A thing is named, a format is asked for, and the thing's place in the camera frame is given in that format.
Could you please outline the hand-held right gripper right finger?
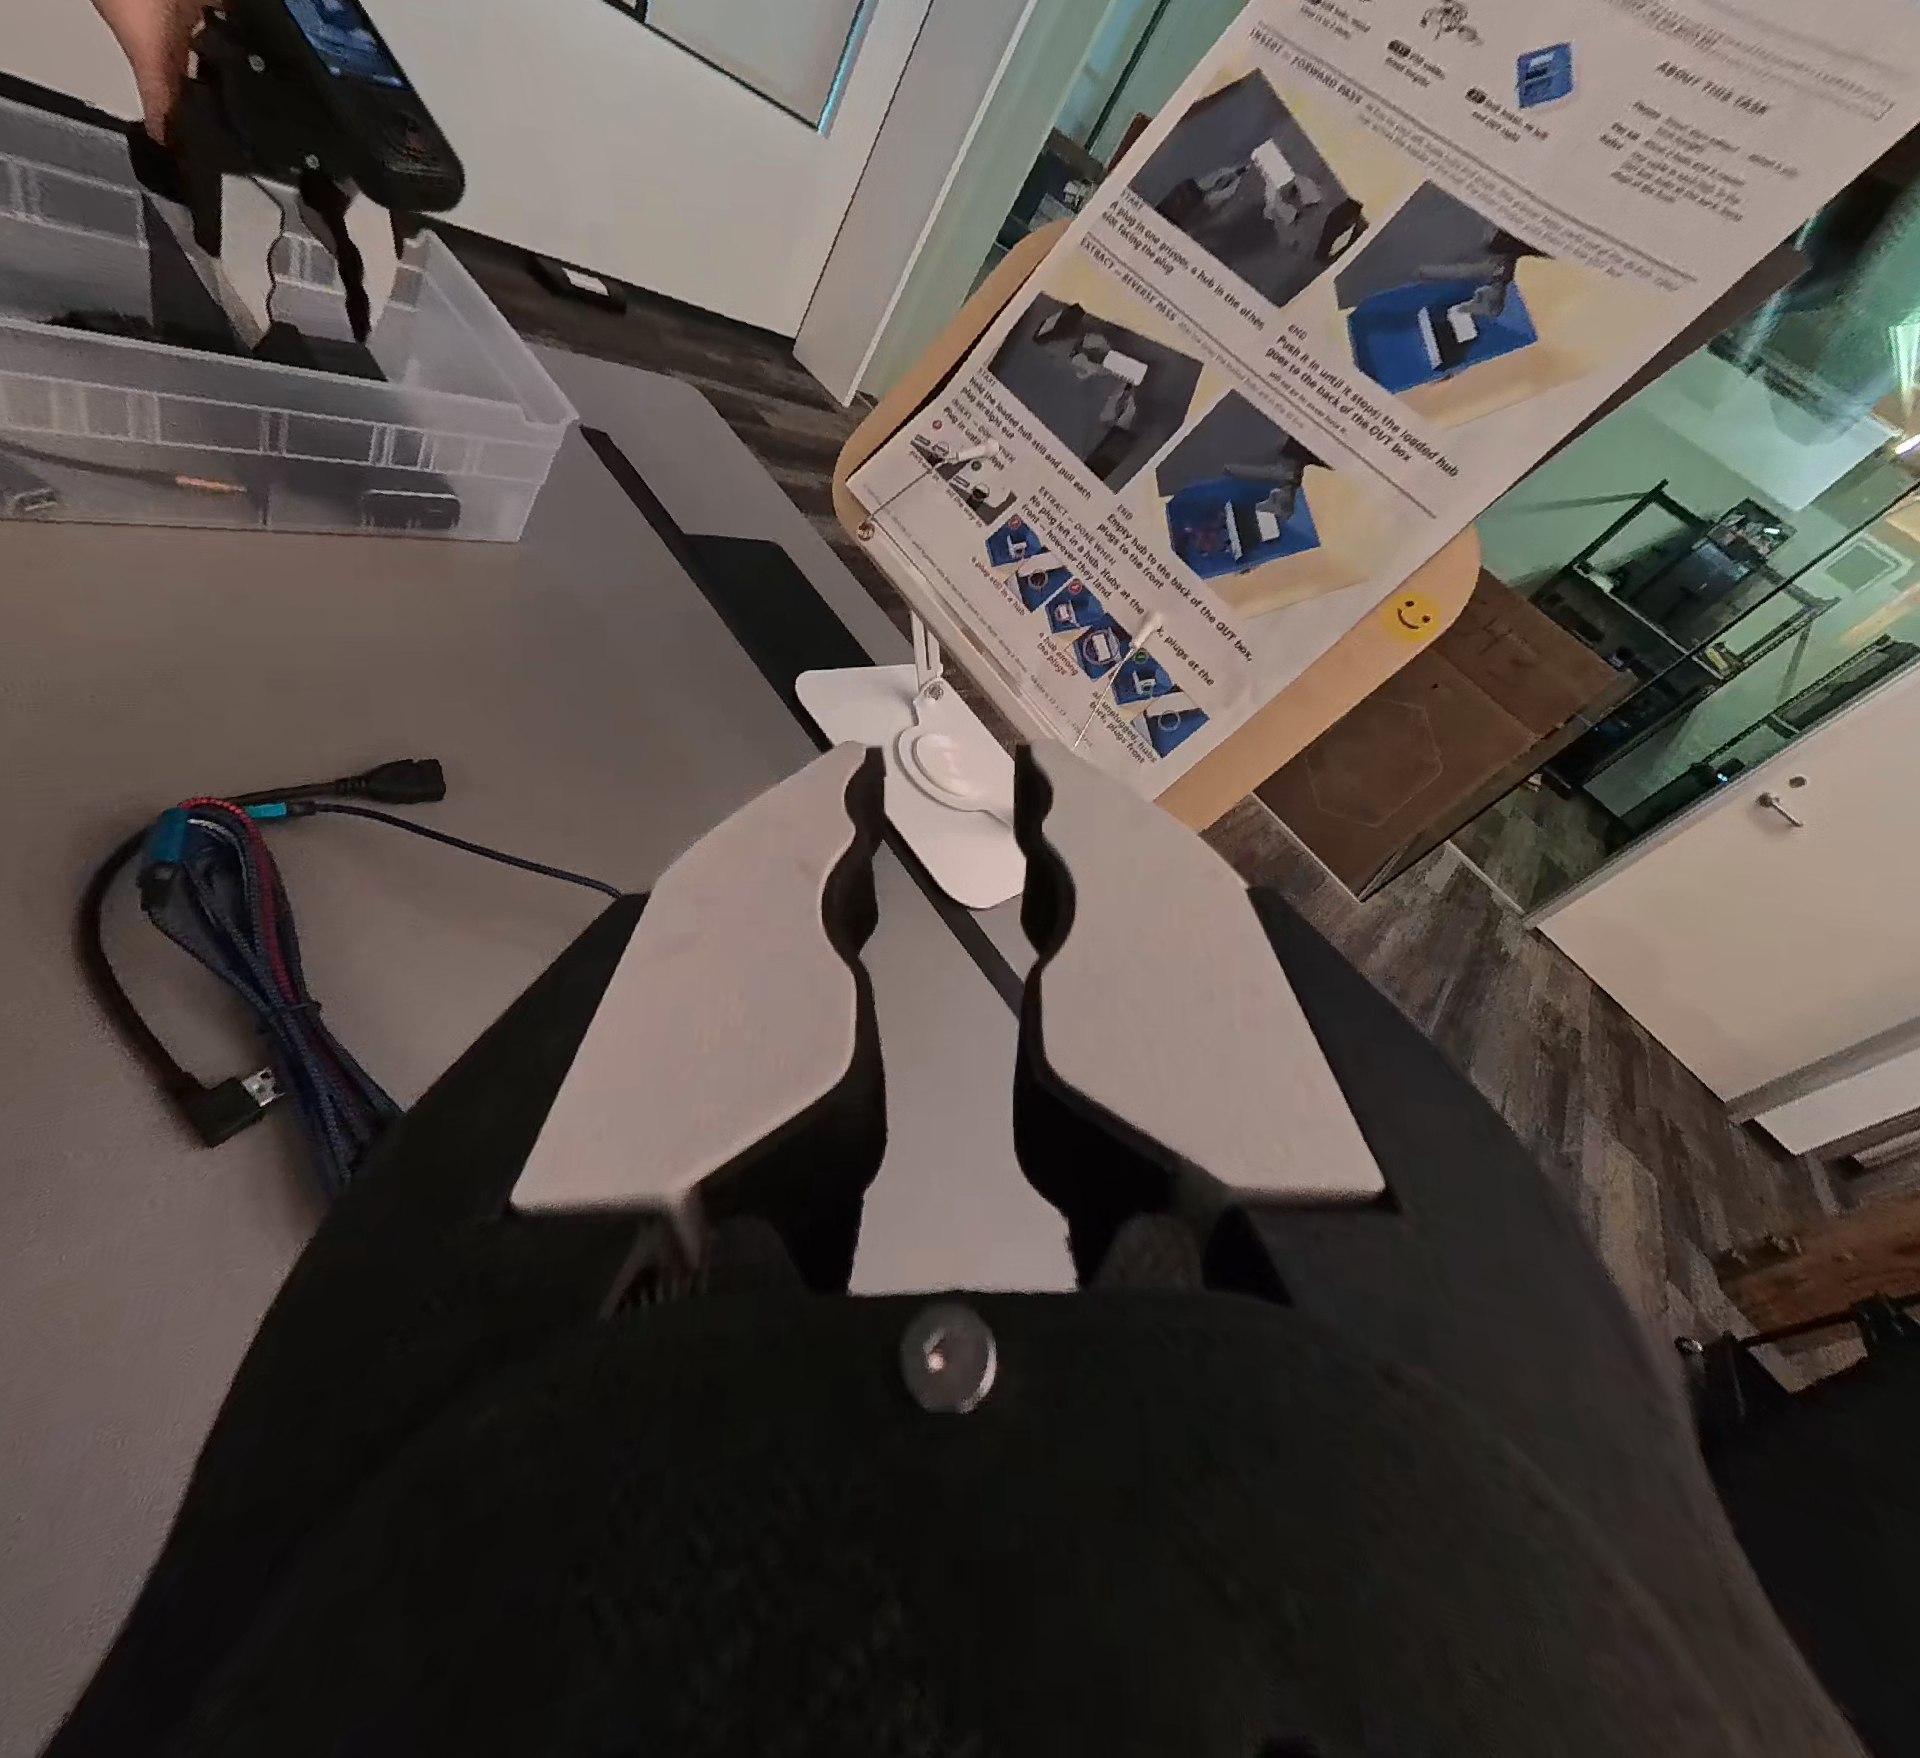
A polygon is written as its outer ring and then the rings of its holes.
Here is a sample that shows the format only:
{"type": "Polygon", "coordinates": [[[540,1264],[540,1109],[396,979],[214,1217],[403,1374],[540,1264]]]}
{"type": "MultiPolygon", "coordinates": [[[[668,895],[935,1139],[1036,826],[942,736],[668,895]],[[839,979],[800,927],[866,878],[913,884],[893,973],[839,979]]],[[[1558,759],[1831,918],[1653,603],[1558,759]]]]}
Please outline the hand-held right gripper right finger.
{"type": "Polygon", "coordinates": [[[1385,1176],[1233,864],[1071,746],[1024,746],[1012,1143],[1093,1273],[1139,1217],[1194,1259],[1247,1212],[1354,1212],[1385,1176]]]}

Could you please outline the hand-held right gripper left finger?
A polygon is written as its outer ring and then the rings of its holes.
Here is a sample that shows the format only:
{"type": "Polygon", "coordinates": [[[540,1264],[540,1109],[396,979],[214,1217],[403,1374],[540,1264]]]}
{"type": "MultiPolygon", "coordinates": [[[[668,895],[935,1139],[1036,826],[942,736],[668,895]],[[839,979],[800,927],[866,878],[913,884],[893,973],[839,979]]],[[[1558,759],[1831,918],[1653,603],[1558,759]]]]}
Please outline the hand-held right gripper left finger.
{"type": "Polygon", "coordinates": [[[650,1216],[698,1259],[768,1226],[850,1273],[887,1152],[874,987],[881,763],[834,746],[650,888],[511,1188],[522,1216],[650,1216]]]}

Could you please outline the clear plastic bin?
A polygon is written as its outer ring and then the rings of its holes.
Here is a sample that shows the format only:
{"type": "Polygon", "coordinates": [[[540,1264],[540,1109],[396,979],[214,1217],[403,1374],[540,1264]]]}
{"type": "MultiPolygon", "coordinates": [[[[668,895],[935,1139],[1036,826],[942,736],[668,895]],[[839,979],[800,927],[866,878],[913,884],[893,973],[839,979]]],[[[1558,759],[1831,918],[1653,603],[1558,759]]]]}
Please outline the clear plastic bin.
{"type": "Polygon", "coordinates": [[[225,185],[223,260],[138,185],[117,128],[2,98],[2,521],[358,530],[374,482],[452,491],[437,541],[519,541],[572,403],[426,230],[372,353],[389,383],[250,359],[273,321],[344,338],[297,192],[225,185]]]}

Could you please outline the white stand base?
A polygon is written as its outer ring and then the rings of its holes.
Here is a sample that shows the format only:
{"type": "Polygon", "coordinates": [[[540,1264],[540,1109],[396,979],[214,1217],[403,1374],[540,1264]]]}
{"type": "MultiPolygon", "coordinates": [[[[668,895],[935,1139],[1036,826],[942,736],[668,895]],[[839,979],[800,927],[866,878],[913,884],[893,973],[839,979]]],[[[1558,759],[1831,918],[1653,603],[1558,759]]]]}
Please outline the white stand base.
{"type": "Polygon", "coordinates": [[[910,664],[794,673],[803,717],[832,746],[881,756],[881,807],[900,843],[961,909],[1019,897],[1015,763],[952,684],[940,643],[910,625],[910,664]]]}

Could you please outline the brown cardboard box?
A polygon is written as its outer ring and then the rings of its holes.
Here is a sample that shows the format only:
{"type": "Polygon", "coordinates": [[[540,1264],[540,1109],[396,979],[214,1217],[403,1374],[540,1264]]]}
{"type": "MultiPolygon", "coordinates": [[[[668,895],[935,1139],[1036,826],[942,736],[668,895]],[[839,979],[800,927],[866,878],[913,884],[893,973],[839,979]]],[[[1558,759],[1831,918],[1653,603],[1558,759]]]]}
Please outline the brown cardboard box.
{"type": "Polygon", "coordinates": [[[1474,820],[1636,688],[1490,571],[1450,628],[1258,799],[1354,897],[1474,820]]]}

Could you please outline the black metal shelf rack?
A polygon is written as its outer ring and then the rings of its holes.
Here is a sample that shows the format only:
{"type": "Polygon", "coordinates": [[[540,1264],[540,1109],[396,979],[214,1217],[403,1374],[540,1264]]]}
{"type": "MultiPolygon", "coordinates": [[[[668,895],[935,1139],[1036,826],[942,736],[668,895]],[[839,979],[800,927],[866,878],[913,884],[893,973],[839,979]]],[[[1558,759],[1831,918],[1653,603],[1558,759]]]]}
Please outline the black metal shelf rack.
{"type": "Polygon", "coordinates": [[[1700,517],[1665,482],[1551,571],[1529,607],[1623,688],[1540,769],[1557,795],[1682,722],[1772,649],[1810,634],[1837,598],[1784,567],[1795,521],[1755,497],[1700,517]]]}

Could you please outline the printed instruction sheet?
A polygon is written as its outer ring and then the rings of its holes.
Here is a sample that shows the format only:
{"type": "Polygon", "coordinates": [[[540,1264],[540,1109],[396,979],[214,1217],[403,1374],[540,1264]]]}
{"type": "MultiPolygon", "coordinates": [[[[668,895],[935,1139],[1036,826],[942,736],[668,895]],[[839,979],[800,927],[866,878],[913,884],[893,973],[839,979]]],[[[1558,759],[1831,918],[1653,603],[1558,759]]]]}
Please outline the printed instruction sheet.
{"type": "Polygon", "coordinates": [[[1162,794],[1915,128],[1915,0],[1241,0],[852,530],[1162,794]]]}

